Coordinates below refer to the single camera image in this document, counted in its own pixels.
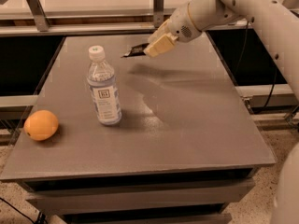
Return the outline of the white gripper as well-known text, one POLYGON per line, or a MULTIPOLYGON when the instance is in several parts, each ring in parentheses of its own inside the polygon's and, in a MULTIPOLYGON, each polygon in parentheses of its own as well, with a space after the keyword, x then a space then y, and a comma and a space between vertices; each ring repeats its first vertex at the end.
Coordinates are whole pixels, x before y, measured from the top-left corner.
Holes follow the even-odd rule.
POLYGON ((178 7, 169 19, 148 38, 144 53, 156 57, 173 49, 177 40, 187 43, 202 34, 193 24, 189 14, 189 4, 178 7))

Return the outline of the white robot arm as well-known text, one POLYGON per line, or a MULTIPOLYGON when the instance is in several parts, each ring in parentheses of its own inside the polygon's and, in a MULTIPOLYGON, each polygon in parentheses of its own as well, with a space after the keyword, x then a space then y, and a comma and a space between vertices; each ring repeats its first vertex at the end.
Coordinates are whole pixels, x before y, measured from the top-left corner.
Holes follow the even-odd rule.
MULTIPOLYGON (((246 19, 296 98, 299 99, 299 21, 277 0, 192 0, 178 7, 148 39, 145 54, 155 57, 177 42, 206 30, 246 19)), ((279 175, 270 224, 299 224, 299 148, 288 154, 279 175)))

